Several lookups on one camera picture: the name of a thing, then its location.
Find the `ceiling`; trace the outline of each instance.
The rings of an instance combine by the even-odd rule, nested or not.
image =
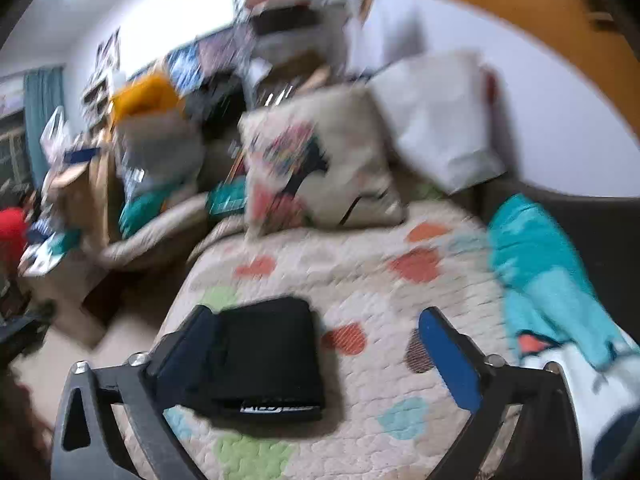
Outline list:
[[[30,60],[66,59],[72,45],[122,0],[33,0],[0,50],[0,75]]]

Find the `white pillow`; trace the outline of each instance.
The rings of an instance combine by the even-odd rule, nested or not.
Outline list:
[[[398,155],[446,193],[504,173],[490,146],[486,73],[476,53],[404,59],[368,88]]]

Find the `plastic bag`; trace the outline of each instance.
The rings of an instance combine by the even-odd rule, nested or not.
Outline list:
[[[367,87],[402,161],[447,194],[504,173],[490,142],[487,78],[476,53],[403,59]]]
[[[74,148],[79,137],[72,134],[68,123],[65,123],[64,107],[56,108],[40,137],[40,145],[50,168],[63,165],[65,152]]]
[[[115,140],[127,202],[175,182],[195,180],[204,160],[200,132],[175,109],[123,119]]]

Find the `red object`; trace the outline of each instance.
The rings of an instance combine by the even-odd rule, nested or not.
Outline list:
[[[541,341],[531,334],[520,334],[518,344],[523,355],[538,354],[551,346],[550,343]]]
[[[0,263],[15,270],[27,246],[27,223],[19,207],[0,211]]]

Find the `teal blanket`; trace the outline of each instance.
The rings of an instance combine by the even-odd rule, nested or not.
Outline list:
[[[538,204],[515,195],[489,225],[490,266],[505,286],[504,319],[520,357],[575,342],[596,370],[638,350],[598,302],[569,238]]]

